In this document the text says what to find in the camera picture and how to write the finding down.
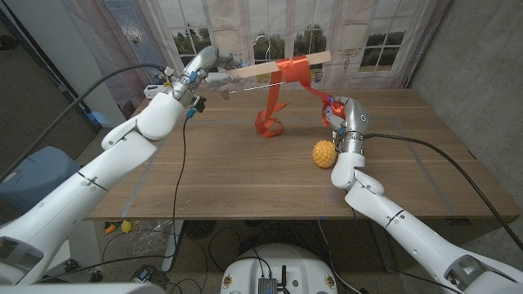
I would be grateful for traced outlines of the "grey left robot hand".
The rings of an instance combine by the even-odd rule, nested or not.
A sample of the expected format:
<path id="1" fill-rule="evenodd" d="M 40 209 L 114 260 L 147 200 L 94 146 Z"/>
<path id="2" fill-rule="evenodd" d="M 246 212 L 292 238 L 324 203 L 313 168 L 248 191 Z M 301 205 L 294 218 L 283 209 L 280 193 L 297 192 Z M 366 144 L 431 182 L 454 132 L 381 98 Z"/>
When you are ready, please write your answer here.
<path id="1" fill-rule="evenodd" d="M 178 81 L 190 89 L 195 89 L 202 82 L 213 87 L 225 86 L 230 83 L 246 82 L 247 79 L 237 74 L 218 72 L 212 73 L 211 68 L 227 66 L 238 68 L 243 61 L 238 57 L 214 46 L 205 47 L 183 69 Z"/>

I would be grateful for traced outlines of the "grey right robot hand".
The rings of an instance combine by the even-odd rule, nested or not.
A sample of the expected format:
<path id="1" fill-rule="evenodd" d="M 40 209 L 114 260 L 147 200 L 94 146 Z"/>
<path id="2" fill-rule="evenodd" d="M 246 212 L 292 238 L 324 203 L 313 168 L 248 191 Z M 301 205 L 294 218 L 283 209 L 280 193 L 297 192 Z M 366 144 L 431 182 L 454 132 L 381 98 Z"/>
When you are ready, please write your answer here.
<path id="1" fill-rule="evenodd" d="M 324 124 L 338 135 L 355 132 L 364 135 L 369 129 L 366 108 L 357 100 L 345 97 L 330 97 L 323 108 Z"/>

